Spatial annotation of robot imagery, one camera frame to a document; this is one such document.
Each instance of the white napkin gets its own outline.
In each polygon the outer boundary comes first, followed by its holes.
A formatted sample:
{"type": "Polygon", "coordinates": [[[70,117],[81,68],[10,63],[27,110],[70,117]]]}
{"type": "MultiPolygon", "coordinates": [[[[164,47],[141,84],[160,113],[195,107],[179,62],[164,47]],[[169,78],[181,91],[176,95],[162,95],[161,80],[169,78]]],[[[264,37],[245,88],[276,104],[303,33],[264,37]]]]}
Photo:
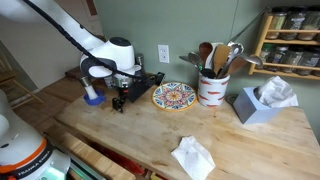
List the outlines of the white napkin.
{"type": "Polygon", "coordinates": [[[258,99],[271,108],[298,106],[297,95],[279,76],[272,77],[259,87],[258,99]]]}
{"type": "Polygon", "coordinates": [[[204,180],[216,167],[211,154],[193,136],[183,137],[171,154],[194,180],[204,180]]]}

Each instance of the butcher block table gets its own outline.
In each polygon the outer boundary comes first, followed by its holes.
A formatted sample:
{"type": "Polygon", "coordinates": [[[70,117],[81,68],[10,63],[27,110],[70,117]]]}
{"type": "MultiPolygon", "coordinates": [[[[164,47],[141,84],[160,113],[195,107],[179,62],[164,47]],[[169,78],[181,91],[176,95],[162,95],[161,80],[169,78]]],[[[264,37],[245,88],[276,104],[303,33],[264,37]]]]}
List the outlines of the butcher block table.
{"type": "Polygon", "coordinates": [[[180,112],[158,109],[152,87],[124,113],[107,101],[89,106],[79,98],[56,118],[87,138],[169,178],[190,179],[171,152],[181,138],[194,136],[216,164],[207,179],[320,179],[320,148],[299,108],[285,108],[267,123],[243,125],[228,103],[207,108],[196,103],[180,112]]]}

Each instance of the wooden spice rack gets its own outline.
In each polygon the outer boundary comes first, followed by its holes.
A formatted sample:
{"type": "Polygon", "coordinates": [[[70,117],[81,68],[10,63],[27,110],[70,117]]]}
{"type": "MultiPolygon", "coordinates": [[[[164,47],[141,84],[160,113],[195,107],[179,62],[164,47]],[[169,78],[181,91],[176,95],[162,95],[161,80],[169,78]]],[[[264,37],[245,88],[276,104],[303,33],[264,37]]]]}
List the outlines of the wooden spice rack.
{"type": "MultiPolygon", "coordinates": [[[[320,45],[320,42],[317,41],[301,41],[301,40],[280,40],[280,39],[275,39],[275,40],[269,40],[266,39],[266,35],[268,32],[280,32],[280,33],[318,33],[320,34],[320,30],[269,30],[271,21],[272,21],[272,14],[270,13],[265,13],[261,30],[260,30],[260,36],[258,39],[258,43],[255,49],[254,54],[259,56],[261,52],[261,48],[263,43],[271,43],[271,44],[299,44],[299,45],[320,45]]],[[[294,66],[294,65],[288,65],[288,64],[273,64],[273,63],[263,63],[265,66],[274,66],[274,67],[287,67],[287,68],[295,68],[295,69],[305,69],[305,70],[319,70],[319,67],[307,67],[307,66],[294,66]]],[[[305,78],[305,79],[314,79],[314,80],[320,80],[320,77],[314,76],[314,75],[308,75],[308,76],[300,76],[295,73],[284,73],[281,71],[277,72],[272,72],[272,71],[267,71],[263,69],[255,69],[255,64],[251,64],[250,69],[249,69],[249,75],[252,75],[253,73],[262,73],[262,74],[272,74],[276,76],[289,76],[289,77],[295,77],[295,78],[305,78]]]]}

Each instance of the glass jar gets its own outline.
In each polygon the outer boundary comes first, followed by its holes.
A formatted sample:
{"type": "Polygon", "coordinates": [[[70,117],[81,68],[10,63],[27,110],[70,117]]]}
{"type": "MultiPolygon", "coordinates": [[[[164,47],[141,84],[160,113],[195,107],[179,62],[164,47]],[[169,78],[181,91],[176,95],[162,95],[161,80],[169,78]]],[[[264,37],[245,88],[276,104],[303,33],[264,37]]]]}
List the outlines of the glass jar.
{"type": "MultiPolygon", "coordinates": [[[[261,58],[263,63],[265,63],[267,61],[267,58],[271,53],[272,47],[273,47],[273,45],[269,44],[269,43],[264,43],[262,45],[259,57],[261,58]]],[[[256,69],[263,69],[263,64],[256,65],[256,69]]]]}
{"type": "MultiPolygon", "coordinates": [[[[320,6],[311,6],[303,21],[302,30],[317,30],[320,26],[320,6]]],[[[316,33],[299,33],[297,38],[304,41],[312,40],[316,33]]]]}
{"type": "MultiPolygon", "coordinates": [[[[316,65],[316,67],[320,68],[320,61],[318,61],[318,64],[316,65]]],[[[320,70],[319,71],[311,71],[311,74],[320,77],[320,70]]]]}
{"type": "MultiPolygon", "coordinates": [[[[271,14],[273,17],[269,29],[281,29],[284,21],[286,20],[287,12],[288,7],[273,7],[271,10],[271,14]]],[[[278,36],[278,32],[268,32],[266,35],[266,39],[277,39],[278,36]]]]}
{"type": "MultiPolygon", "coordinates": [[[[278,45],[276,49],[270,53],[270,56],[267,58],[268,63],[279,64],[289,49],[288,45],[278,45]]],[[[267,66],[266,70],[276,72],[278,71],[278,67],[275,66],[267,66]]]]}
{"type": "MultiPolygon", "coordinates": [[[[287,18],[282,29],[298,30],[305,19],[307,6],[293,6],[289,8],[287,18]]],[[[279,38],[283,40],[294,40],[298,33],[280,33],[279,38]]]]}
{"type": "MultiPolygon", "coordinates": [[[[304,51],[304,46],[291,45],[289,47],[289,50],[283,56],[283,58],[281,60],[281,64],[297,65],[302,57],[303,51],[304,51]]],[[[287,67],[280,68],[280,71],[285,72],[285,73],[291,73],[293,70],[294,70],[294,68],[287,68],[287,67]]]]}
{"type": "MultiPolygon", "coordinates": [[[[303,53],[298,65],[315,67],[320,59],[320,46],[310,46],[303,53]]],[[[311,70],[307,69],[296,69],[295,72],[301,76],[307,76],[311,70]]]]}
{"type": "Polygon", "coordinates": [[[314,40],[320,42],[320,34],[317,34],[314,40]]]}

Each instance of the colorful patterned plate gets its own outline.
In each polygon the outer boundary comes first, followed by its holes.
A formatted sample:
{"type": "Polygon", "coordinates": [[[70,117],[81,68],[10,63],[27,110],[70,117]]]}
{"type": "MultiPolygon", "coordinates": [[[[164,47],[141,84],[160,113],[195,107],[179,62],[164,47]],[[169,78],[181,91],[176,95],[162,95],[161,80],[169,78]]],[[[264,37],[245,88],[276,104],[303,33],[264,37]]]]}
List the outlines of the colorful patterned plate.
{"type": "Polygon", "coordinates": [[[197,95],[189,85],[170,82],[159,86],[153,92],[152,102],[165,111],[183,111],[197,102],[197,95]]]}

